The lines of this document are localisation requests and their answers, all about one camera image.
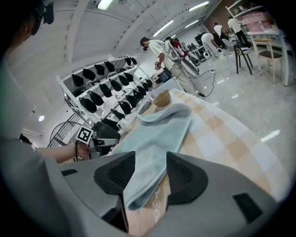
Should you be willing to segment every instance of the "towel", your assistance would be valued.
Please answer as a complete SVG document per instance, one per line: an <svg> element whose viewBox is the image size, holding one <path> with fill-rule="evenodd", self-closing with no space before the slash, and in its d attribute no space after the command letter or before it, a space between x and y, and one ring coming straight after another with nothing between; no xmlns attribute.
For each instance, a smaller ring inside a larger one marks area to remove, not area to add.
<svg viewBox="0 0 296 237"><path fill-rule="evenodd" d="M135 171L123 191L124 205L130 210L143 207L163 179L167 152L178 152L191 121L191 108L173 104L164 111L138 118L139 126L113 151L136 152Z"/></svg>

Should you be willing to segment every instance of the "tiled floor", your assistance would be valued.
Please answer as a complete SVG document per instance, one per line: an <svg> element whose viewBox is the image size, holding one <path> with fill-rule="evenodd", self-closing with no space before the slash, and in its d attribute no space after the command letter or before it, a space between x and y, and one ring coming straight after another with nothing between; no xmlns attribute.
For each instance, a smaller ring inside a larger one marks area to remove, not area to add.
<svg viewBox="0 0 296 237"><path fill-rule="evenodd" d="M214 90L205 100L229 113L262 138L292 178L296 170L296 81L293 79L296 66L292 65L290 57L289 86L285 87L281 81L272 83L272 75L266 71L267 62L262 61L265 72L260 76L254 52L251 52L250 58L254 65L253 75L250 75L243 59L237 75L235 57L229 56L229 52L223 58L210 58L201 63L200 75L206 69L216 70ZM278 80L280 72L278 63ZM198 90L206 96L212 89L213 76L207 72L193 79Z"/></svg>

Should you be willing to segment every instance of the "man in white shirt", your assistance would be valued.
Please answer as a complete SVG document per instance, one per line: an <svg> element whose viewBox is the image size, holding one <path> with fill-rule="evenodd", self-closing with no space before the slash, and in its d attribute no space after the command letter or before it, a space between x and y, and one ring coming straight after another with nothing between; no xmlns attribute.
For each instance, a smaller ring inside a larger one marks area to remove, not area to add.
<svg viewBox="0 0 296 237"><path fill-rule="evenodd" d="M179 62L172 61L166 56L167 53L165 51L165 43L163 41L152 40L144 37L140 40L140 44L144 48L149 48L155 56L159 58L159 63L155 69L159 70L161 68L161 64L164 63L165 67L177 78L184 90L187 93L196 96L193 89L194 86L189 79L188 73Z"/></svg>
<svg viewBox="0 0 296 237"><path fill-rule="evenodd" d="M244 32L241 30L241 25L238 20L233 17L229 17L228 26L233 29L238 40L242 43L244 47L251 47L251 44L248 42Z"/></svg>
<svg viewBox="0 0 296 237"><path fill-rule="evenodd" d="M215 43L214 41L214 36L209 33L205 33L202 35L201 40L203 42L203 45L205 49L213 56L213 57L218 57L219 53L217 51L217 48L219 46Z"/></svg>
<svg viewBox="0 0 296 237"><path fill-rule="evenodd" d="M222 25L219 25L217 22L215 22L214 31L216 31L219 37L221 37L222 27Z"/></svg>

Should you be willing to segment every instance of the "bowl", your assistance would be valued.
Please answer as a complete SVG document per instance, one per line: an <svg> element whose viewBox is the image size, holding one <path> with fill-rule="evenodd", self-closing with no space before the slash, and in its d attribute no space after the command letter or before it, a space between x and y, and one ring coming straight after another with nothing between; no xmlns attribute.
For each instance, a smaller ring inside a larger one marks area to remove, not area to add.
<svg viewBox="0 0 296 237"><path fill-rule="evenodd" d="M158 107L166 106L171 101L171 95L168 90L161 92L152 103Z"/></svg>

